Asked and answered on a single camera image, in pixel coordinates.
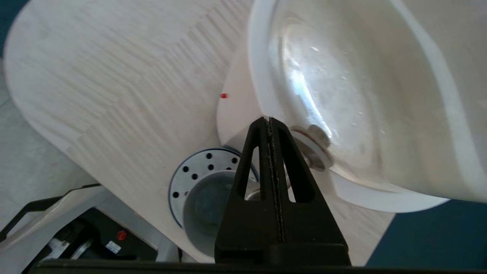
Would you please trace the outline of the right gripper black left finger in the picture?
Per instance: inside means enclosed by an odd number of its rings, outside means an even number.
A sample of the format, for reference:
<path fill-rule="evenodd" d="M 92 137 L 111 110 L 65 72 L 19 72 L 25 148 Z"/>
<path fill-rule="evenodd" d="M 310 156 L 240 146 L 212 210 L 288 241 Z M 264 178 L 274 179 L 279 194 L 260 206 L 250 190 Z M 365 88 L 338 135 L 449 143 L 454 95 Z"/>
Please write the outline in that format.
<path fill-rule="evenodd" d="M 271 136 L 266 118 L 258 118 L 249 126 L 215 241 L 216 263 L 262 263 L 264 250 L 282 239 Z M 245 193 L 255 148 L 259 152 L 260 200 L 247 201 Z"/>

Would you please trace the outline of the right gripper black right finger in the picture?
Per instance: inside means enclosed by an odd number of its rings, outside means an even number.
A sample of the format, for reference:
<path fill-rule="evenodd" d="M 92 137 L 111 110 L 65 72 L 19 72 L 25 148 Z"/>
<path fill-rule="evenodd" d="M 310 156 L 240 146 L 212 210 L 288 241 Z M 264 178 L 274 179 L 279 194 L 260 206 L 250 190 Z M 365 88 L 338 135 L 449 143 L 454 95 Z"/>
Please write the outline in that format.
<path fill-rule="evenodd" d="M 269 156 L 278 243 L 272 264 L 350 265 L 349 249 L 289 129 L 270 118 Z"/>

